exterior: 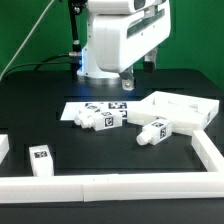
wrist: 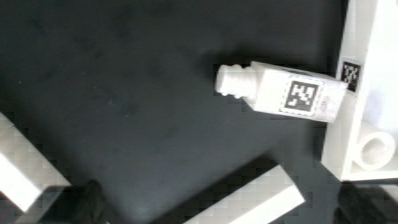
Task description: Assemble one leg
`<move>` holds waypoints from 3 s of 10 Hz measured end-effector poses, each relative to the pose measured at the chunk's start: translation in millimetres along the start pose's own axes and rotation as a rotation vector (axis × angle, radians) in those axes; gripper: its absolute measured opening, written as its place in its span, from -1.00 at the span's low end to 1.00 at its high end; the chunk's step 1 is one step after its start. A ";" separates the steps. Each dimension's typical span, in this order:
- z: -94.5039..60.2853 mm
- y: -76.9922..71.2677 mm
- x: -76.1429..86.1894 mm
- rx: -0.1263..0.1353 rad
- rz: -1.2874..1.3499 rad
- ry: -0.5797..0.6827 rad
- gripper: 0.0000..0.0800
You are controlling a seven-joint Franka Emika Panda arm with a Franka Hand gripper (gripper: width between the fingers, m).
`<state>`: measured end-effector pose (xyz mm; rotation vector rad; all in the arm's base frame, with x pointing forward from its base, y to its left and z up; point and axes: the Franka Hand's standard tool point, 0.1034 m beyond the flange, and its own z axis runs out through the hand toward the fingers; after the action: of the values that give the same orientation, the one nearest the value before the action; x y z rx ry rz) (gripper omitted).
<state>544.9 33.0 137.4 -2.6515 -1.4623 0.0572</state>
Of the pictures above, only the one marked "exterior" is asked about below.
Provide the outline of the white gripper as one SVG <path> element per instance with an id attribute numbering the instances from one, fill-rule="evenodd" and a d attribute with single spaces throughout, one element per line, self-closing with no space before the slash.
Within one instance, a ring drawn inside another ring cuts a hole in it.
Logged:
<path id="1" fill-rule="evenodd" d="M 133 90 L 135 78 L 130 66 L 145 56 L 144 70 L 152 73 L 156 69 L 155 47 L 170 35 L 170 30 L 169 0 L 156 1 L 131 15 L 97 15 L 93 21 L 96 64 L 103 71 L 122 72 L 122 88 Z"/>

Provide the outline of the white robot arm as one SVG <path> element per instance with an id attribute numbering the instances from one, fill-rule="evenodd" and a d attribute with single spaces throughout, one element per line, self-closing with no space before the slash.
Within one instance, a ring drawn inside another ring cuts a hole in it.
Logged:
<path id="1" fill-rule="evenodd" d="M 169 0 L 87 0 L 87 43 L 77 76 L 97 85 L 135 88 L 133 65 L 155 65 L 157 46 L 170 35 Z"/>

